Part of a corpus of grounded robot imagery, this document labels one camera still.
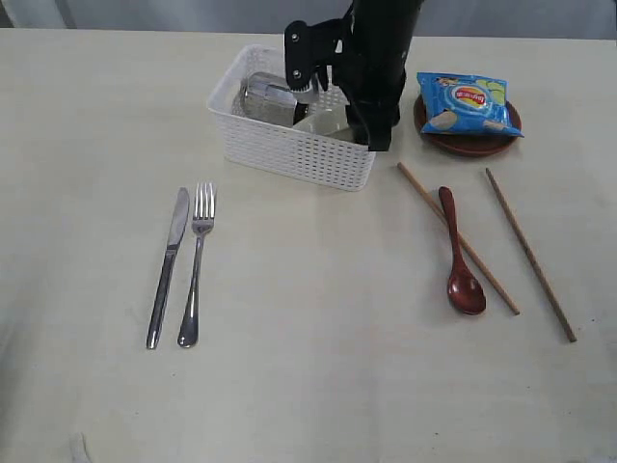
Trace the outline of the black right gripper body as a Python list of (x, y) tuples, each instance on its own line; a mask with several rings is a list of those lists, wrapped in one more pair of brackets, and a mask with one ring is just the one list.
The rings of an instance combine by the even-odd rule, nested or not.
[(391, 128), (400, 120), (399, 101), (406, 83), (406, 60), (420, 1), (354, 1), (345, 15), (349, 41), (345, 53), (356, 56), (345, 72), (354, 82), (340, 89), (350, 106), (354, 128)]

